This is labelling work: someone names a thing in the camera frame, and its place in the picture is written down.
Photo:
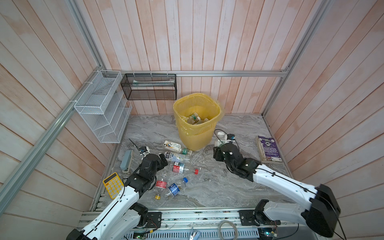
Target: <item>wooden wall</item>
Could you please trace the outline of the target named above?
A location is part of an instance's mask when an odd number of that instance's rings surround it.
[[[0,184],[97,67],[65,1],[0,1]],[[75,114],[0,217],[1,239],[65,239],[111,144]]]
[[[336,1],[265,117],[295,179],[332,188],[348,238],[384,236],[383,14]]]
[[[77,0],[107,69],[285,69],[320,0]],[[227,113],[261,113],[279,78],[178,79]],[[134,101],[133,114],[172,114],[173,101]]]

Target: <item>book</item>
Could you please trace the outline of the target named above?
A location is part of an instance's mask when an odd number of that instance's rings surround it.
[[[257,136],[257,148],[262,161],[282,162],[276,141],[271,137]]]

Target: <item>calculator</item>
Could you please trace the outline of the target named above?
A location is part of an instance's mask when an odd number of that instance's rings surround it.
[[[120,190],[124,188],[124,184],[116,172],[104,179],[103,183],[112,199],[115,199]]]

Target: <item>plastic bottle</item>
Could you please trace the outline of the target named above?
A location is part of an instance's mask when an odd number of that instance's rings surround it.
[[[166,140],[164,142],[164,146],[166,149],[171,150],[172,152],[178,152],[181,154],[192,155],[192,150],[189,150],[188,148],[181,148],[181,145],[178,143],[174,143],[174,142]]]
[[[192,113],[191,116],[189,116],[187,123],[194,124],[195,122],[200,121],[199,115],[197,113]]]
[[[171,184],[169,187],[167,187],[165,196],[168,197],[168,199],[173,198],[180,191],[185,190],[185,188],[188,186],[188,182],[188,179],[185,177],[182,180]]]
[[[167,161],[176,161],[176,162],[182,162],[182,163],[186,163],[186,162],[190,162],[190,156],[189,155],[184,155],[184,154],[180,154],[180,153],[176,153],[176,152],[170,152],[170,151],[166,151],[164,152],[164,155],[167,159]]]
[[[202,124],[202,123],[205,123],[205,122],[208,122],[208,121],[209,121],[208,118],[204,118],[203,120],[200,120],[197,123],[195,123],[195,125]]]
[[[194,169],[192,168],[191,165],[181,163],[181,162],[172,162],[170,164],[170,168],[172,169],[173,172],[182,173],[182,174],[194,173],[197,175],[199,173],[198,169]]]
[[[156,181],[155,185],[155,199],[159,200],[161,196],[167,191],[167,171],[164,170],[161,172],[160,177]]]

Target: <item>black mounting plate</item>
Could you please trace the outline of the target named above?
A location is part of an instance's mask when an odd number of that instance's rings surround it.
[[[255,210],[239,210],[240,222],[242,226],[260,226],[255,220]],[[267,222],[265,225],[280,225],[280,220]]]
[[[159,228],[161,226],[161,212],[147,213],[148,228]]]

